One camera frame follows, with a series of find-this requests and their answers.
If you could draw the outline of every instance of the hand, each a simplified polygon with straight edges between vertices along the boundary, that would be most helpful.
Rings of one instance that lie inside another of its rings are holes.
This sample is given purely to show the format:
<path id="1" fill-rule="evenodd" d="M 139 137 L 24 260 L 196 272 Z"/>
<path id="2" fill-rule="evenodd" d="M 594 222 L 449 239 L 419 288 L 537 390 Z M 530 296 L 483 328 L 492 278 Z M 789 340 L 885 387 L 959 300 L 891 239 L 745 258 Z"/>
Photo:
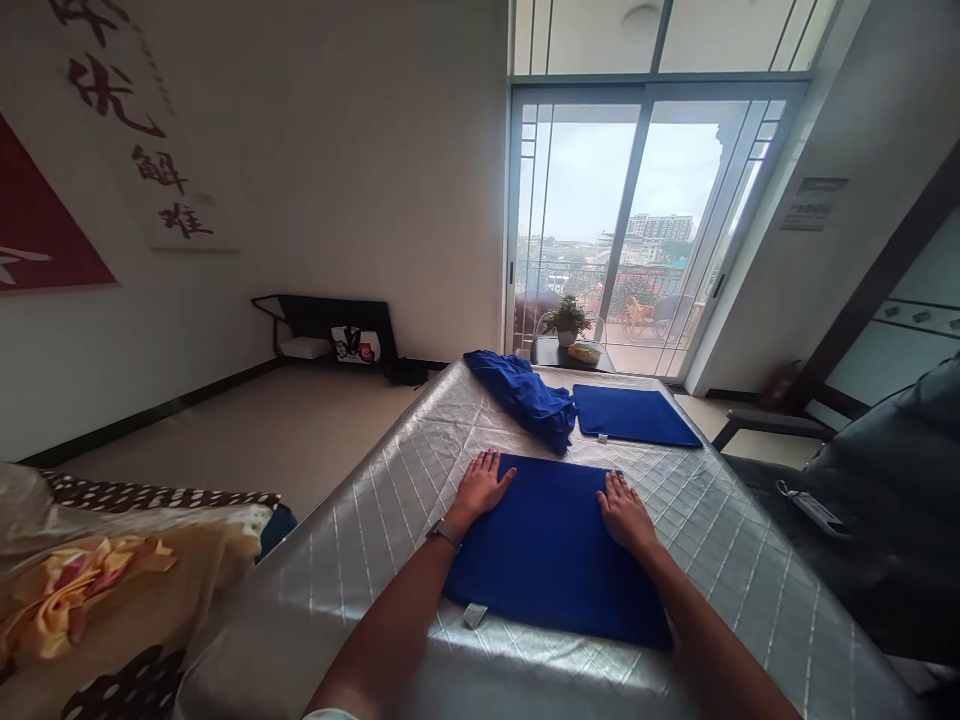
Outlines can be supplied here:
<path id="1" fill-rule="evenodd" d="M 500 453 L 494 448 L 481 452 L 471 460 L 457 488 L 457 499 L 447 513 L 448 517 L 459 516 L 473 522 L 485 512 L 493 510 L 517 474 L 516 468 L 510 468 L 498 483 L 499 469 Z"/>
<path id="2" fill-rule="evenodd" d="M 603 524 L 618 545 L 641 560 L 650 549 L 660 546 L 653 522 L 636 490 L 627 486 L 619 470 L 607 472 L 607 492 L 597 493 Z"/>

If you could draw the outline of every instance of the diamond pattern cover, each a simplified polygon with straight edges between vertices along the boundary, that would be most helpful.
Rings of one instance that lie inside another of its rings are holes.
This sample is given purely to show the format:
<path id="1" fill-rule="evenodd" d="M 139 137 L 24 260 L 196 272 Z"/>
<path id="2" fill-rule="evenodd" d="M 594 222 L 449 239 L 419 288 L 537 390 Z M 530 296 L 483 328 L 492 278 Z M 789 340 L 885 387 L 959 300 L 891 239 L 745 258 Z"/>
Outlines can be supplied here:
<path id="1" fill-rule="evenodd" d="M 660 390 L 686 418 L 656 380 L 538 372 L 552 387 Z M 556 459 L 494 404 L 462 360 L 431 385 L 247 578 L 188 672 L 177 716 L 301 717 L 350 630 L 450 507 L 470 458 L 496 446 Z M 693 450 L 601 444 L 575 429 L 564 460 L 624 472 L 670 553 L 804 717 L 920 717 L 883 655 L 697 432 L 704 448 Z M 663 654 L 490 613 L 471 630 L 462 613 L 441 601 L 398 717 L 699 716 Z"/>

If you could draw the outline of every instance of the polka dot fabric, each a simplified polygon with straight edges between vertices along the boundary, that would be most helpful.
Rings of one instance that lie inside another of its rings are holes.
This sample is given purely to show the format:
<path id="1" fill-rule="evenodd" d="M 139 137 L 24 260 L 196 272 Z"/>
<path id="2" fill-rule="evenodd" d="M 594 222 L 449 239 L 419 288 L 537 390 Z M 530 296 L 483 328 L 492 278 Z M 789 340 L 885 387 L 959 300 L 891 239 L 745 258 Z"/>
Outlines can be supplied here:
<path id="1" fill-rule="evenodd" d="M 116 675 L 101 675 L 75 693 L 60 720 L 152 720 L 169 717 L 183 680 L 184 652 L 166 656 L 160 645 L 147 648 Z"/>
<path id="2" fill-rule="evenodd" d="M 40 474 L 50 485 L 53 502 L 78 510 L 123 513 L 158 507 L 189 510 L 198 507 L 259 504 L 276 511 L 280 504 L 280 496 L 276 493 L 232 493 L 160 485 L 94 482 L 53 470 L 41 470 Z"/>

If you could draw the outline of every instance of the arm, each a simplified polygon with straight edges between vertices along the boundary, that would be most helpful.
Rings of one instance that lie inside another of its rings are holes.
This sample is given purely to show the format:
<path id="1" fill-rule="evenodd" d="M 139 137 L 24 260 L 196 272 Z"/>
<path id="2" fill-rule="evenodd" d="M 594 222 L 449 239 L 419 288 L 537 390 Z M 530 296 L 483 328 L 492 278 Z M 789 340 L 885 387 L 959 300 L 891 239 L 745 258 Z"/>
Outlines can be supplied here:
<path id="1" fill-rule="evenodd" d="M 780 688 L 657 540 L 623 473 L 607 473 L 607 492 L 598 492 L 597 501 L 610 535 L 633 553 L 657 586 L 673 623 L 681 666 L 709 716 L 798 719 Z"/>
<path id="2" fill-rule="evenodd" d="M 492 448 L 470 461 L 444 516 L 460 537 L 500 502 L 517 474 L 511 468 L 498 484 L 499 467 L 500 453 Z M 350 633 L 305 712 L 338 708 L 360 720 L 380 716 L 417 669 L 455 555 L 446 538 L 427 538 Z"/>

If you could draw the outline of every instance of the sky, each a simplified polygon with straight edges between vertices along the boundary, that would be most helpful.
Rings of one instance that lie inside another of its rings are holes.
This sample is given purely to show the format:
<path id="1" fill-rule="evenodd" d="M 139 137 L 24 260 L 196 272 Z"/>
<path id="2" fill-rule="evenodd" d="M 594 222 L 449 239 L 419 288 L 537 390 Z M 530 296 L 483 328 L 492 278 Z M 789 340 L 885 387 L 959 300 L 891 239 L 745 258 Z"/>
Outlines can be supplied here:
<path id="1" fill-rule="evenodd" d="M 541 222 L 544 236 L 562 241 L 595 240 L 601 232 L 613 232 L 635 128 L 634 123 L 558 122 L 550 138 L 549 123 L 540 123 L 532 223 L 534 161 L 521 165 L 520 236 L 528 234 L 531 224 L 532 234 L 541 234 Z M 651 123 L 630 214 L 693 215 L 696 232 L 720 167 L 716 133 L 717 125 L 710 123 Z"/>

